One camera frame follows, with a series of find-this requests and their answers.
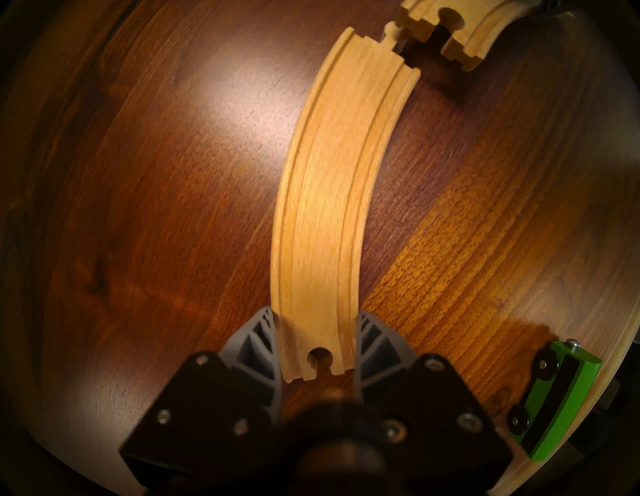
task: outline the screw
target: screw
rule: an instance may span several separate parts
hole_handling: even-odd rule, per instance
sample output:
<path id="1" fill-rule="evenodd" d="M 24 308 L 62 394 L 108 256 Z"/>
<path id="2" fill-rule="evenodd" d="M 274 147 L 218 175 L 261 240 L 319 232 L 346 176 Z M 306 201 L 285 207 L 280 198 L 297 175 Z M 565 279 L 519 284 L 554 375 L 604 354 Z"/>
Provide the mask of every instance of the screw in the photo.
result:
<path id="1" fill-rule="evenodd" d="M 171 412 L 169 410 L 160 410 L 157 416 L 158 424 L 165 425 L 171 420 Z"/>
<path id="2" fill-rule="evenodd" d="M 249 432 L 249 422 L 246 419 L 239 419 L 234 424 L 234 434 L 236 436 L 244 436 L 247 432 Z"/>
<path id="3" fill-rule="evenodd" d="M 458 426 L 467 432 L 471 432 L 472 434 L 478 434 L 482 432 L 482 428 L 484 427 L 480 417 L 469 412 L 462 413 L 458 416 Z"/>
<path id="4" fill-rule="evenodd" d="M 433 372 L 442 372 L 444 370 L 444 364 L 437 358 L 428 358 L 427 361 L 424 362 L 424 366 Z"/>
<path id="5" fill-rule="evenodd" d="M 382 426 L 387 434 L 387 439 L 389 439 L 389 442 L 392 444 L 401 443 L 409 434 L 406 426 L 400 422 L 400 420 L 387 419 L 382 422 Z"/>

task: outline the gray 3d-printed part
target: gray 3d-printed part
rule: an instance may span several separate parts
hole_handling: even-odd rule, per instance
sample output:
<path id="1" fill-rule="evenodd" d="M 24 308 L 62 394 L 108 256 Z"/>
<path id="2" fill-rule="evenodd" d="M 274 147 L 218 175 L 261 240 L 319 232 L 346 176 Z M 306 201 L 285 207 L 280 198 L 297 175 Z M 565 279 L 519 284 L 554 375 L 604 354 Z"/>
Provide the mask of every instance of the gray 3d-printed part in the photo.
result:
<path id="1" fill-rule="evenodd" d="M 357 399 L 372 404 L 417 356 L 400 334 L 368 312 L 360 312 L 356 332 L 353 390 Z"/>
<path id="2" fill-rule="evenodd" d="M 282 402 L 282 376 L 271 307 L 264 307 L 225 343 L 220 359 L 249 388 L 277 422 Z"/>

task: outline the green plastic part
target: green plastic part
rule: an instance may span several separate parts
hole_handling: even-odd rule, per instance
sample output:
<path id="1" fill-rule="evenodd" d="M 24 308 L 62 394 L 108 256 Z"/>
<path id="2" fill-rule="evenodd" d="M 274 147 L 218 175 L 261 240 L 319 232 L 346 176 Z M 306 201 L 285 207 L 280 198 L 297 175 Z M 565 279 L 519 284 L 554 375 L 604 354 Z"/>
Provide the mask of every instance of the green plastic part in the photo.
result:
<path id="1" fill-rule="evenodd" d="M 598 375 L 600 366 L 602 365 L 602 360 L 597 356 L 592 355 L 580 347 L 569 347 L 563 341 L 552 342 L 551 349 L 556 352 L 558 370 L 562 367 L 562 363 L 567 355 L 571 355 L 576 358 L 580 362 L 580 365 L 573 377 L 573 381 L 571 382 L 569 389 L 564 395 L 560 408 L 556 411 L 556 414 L 553 416 L 548 428 L 541 436 L 539 442 L 535 445 L 535 448 L 530 453 L 527 453 L 529 458 L 533 461 L 544 461 L 554 452 L 554 449 L 556 449 L 556 446 L 562 440 L 567 429 L 578 414 L 580 407 L 587 397 L 589 389 Z M 541 407 L 547 398 L 547 394 L 551 390 L 556 378 L 557 375 L 554 379 L 548 381 L 536 379 L 533 388 L 529 392 L 524 404 L 524 407 L 529 414 L 529 429 L 535 422 L 536 416 L 541 410 Z M 518 444 L 521 444 L 521 441 L 524 436 L 527 435 L 527 432 L 529 432 L 529 430 L 519 436 L 515 436 L 513 434 L 512 436 Z"/>

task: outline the black wheel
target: black wheel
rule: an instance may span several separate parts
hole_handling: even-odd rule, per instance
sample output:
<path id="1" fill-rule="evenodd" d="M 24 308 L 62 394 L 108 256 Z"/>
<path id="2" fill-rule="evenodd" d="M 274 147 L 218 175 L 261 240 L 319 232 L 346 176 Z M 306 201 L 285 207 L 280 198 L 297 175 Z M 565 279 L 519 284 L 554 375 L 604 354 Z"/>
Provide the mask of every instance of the black wheel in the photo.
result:
<path id="1" fill-rule="evenodd" d="M 529 429 L 529 412 L 520 404 L 511 407 L 507 415 L 509 430 L 514 436 L 520 436 Z"/>
<path id="2" fill-rule="evenodd" d="M 533 359 L 533 368 L 531 370 L 531 379 L 542 379 L 549 381 L 556 376 L 558 372 L 558 357 L 556 352 L 551 348 L 543 348 L 536 353 Z"/>

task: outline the wooden table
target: wooden table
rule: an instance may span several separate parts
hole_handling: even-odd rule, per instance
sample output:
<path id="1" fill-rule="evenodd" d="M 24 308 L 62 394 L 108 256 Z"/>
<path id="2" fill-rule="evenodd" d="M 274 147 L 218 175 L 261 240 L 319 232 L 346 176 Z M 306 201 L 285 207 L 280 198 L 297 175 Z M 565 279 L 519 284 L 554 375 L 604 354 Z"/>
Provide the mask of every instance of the wooden table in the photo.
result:
<path id="1" fill-rule="evenodd" d="M 343 29 L 377 37 L 397 3 L 76 0 L 34 30 L 1 96 L 0 363 L 59 459 L 140 493 L 118 446 L 190 353 L 269 303 L 305 95 Z M 422 77 L 374 191 L 362 307 L 445 355 L 497 424 L 535 351 L 578 339 L 604 366 L 577 425 L 640 323 L 638 90 L 580 15 L 516 23 L 469 74 L 445 38 L 407 54 Z M 351 378 L 293 383 L 286 414 Z M 516 448 L 494 494 L 537 468 Z"/>

